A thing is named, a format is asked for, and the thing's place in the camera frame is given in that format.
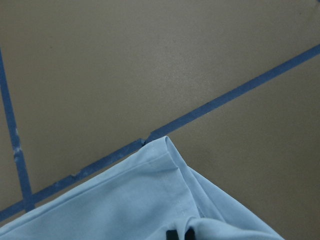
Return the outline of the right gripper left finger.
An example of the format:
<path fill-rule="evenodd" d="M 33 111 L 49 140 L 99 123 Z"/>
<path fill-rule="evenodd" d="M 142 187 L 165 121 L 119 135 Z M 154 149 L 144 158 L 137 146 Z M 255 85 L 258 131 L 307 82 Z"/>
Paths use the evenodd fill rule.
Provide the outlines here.
<path fill-rule="evenodd" d="M 167 230 L 166 240 L 179 240 L 179 235 L 177 230 Z"/>

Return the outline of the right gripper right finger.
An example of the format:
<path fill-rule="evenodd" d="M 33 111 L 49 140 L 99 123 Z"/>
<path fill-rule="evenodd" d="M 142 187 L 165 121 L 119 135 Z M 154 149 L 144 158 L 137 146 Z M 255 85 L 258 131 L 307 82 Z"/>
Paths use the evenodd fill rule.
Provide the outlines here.
<path fill-rule="evenodd" d="M 195 240 L 195 231 L 192 227 L 185 232 L 184 240 Z"/>

